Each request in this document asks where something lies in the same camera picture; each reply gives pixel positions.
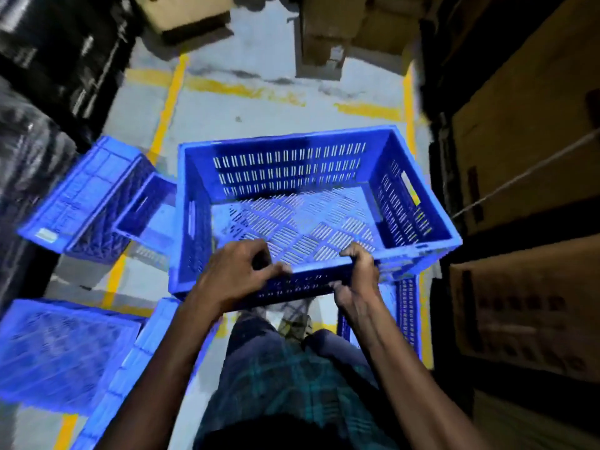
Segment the person's shoe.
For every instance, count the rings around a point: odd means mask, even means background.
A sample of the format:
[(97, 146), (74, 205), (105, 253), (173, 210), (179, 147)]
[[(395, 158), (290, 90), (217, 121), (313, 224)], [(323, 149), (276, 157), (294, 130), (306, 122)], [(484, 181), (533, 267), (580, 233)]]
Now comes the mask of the person's shoe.
[(301, 343), (312, 334), (313, 325), (309, 310), (314, 300), (315, 297), (311, 297), (281, 304), (282, 318), (277, 329), (280, 336)]

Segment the person's right hand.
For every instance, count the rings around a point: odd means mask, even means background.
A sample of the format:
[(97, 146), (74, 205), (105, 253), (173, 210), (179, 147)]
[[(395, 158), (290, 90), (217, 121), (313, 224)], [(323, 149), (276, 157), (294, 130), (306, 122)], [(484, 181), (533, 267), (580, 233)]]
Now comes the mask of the person's right hand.
[(357, 242), (352, 242), (340, 255), (352, 259), (352, 273), (346, 286), (353, 292), (353, 304), (340, 310), (349, 324), (356, 325), (370, 305), (383, 301), (379, 291), (380, 273), (371, 254)]

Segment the person's left hand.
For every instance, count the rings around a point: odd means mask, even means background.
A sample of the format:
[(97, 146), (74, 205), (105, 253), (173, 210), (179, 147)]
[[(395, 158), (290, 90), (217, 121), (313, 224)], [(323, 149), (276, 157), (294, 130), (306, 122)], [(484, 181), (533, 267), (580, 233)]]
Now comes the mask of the person's left hand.
[(270, 263), (273, 262), (265, 240), (229, 242), (210, 257), (185, 304), (218, 318), (266, 286), (268, 282), (256, 280), (256, 270)]

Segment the blue perforated plastic crate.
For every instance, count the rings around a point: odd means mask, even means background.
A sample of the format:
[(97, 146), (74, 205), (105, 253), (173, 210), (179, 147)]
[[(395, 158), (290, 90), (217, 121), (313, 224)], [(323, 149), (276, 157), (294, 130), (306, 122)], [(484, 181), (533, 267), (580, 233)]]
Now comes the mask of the blue perforated plastic crate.
[(214, 250), (266, 241), (293, 274), (247, 300), (269, 304), (347, 281), (340, 251), (356, 242), (380, 279), (419, 275), (462, 244), (394, 125), (183, 143), (169, 293), (183, 299)]

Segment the dark metal shelf rack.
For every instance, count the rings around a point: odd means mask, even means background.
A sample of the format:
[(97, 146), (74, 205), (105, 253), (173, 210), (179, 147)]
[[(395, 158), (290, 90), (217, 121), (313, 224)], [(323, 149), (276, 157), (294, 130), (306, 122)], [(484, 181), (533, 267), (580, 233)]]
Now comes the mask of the dark metal shelf rack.
[(589, 143), (600, 128), (537, 166), (463, 206), (453, 135), (453, 117), (564, 0), (444, 0), (436, 25), (422, 27), (425, 82), (421, 88), (433, 135), (429, 160), (433, 190), (462, 236), (462, 246), (444, 257), (430, 293), (433, 374), (473, 418), (474, 391), (600, 438), (600, 384), (553, 372), (521, 368), (462, 355), (455, 340), (449, 267), (600, 234), (600, 196), (543, 211), (469, 236), (465, 211), (537, 168)]

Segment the black wrapped goods stack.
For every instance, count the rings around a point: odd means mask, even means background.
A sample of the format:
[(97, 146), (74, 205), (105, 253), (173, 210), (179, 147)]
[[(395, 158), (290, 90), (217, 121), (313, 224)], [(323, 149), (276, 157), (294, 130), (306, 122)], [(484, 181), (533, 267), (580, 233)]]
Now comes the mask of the black wrapped goods stack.
[(86, 152), (124, 80), (134, 0), (0, 0), (0, 76)]
[(77, 155), (71, 138), (0, 77), (0, 315), (18, 296), (37, 250), (17, 230)]

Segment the large brown cardboard box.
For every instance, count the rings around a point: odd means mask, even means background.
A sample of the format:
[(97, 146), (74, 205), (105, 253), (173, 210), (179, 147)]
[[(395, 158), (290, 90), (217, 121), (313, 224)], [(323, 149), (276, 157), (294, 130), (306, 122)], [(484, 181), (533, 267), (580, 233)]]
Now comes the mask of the large brown cardboard box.
[[(463, 206), (600, 128), (600, 0), (564, 0), (453, 117)], [(469, 236), (600, 196), (600, 135), (460, 217)]]

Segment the printed brown cardboard box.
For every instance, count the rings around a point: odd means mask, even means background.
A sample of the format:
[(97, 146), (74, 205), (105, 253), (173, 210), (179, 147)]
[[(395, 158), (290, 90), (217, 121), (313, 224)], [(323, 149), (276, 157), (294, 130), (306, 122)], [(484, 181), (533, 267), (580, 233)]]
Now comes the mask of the printed brown cardboard box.
[(462, 355), (600, 384), (600, 234), (452, 264)]

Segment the overturned blue plastic crate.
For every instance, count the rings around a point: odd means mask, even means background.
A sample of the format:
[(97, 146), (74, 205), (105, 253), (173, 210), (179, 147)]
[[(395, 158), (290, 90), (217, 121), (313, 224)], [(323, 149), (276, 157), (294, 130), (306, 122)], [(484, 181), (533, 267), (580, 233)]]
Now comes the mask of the overturned blue plastic crate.
[(113, 225), (155, 171), (136, 147), (102, 136), (36, 206), (17, 234), (60, 255), (113, 264), (130, 242)]

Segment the dark plaid garment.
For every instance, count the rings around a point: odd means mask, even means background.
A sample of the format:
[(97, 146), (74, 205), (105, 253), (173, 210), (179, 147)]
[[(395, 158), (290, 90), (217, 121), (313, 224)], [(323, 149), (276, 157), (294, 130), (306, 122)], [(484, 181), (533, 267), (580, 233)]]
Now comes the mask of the dark plaid garment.
[(328, 330), (281, 336), (250, 311), (230, 334), (193, 450), (410, 450), (362, 351)]

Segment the person's left forearm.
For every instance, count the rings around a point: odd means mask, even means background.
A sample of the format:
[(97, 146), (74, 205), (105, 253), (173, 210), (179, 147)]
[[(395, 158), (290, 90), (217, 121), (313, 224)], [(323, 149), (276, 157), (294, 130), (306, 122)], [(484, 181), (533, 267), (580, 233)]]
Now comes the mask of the person's left forearm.
[(94, 450), (168, 450), (194, 364), (223, 300), (202, 290), (178, 306), (154, 355)]

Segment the person's right forearm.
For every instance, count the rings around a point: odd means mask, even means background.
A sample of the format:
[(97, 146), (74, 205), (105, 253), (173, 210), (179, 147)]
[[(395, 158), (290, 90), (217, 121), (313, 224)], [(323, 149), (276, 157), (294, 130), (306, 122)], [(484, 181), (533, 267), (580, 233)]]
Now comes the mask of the person's right forearm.
[(436, 383), (381, 302), (359, 302), (352, 328), (413, 450), (490, 450)]

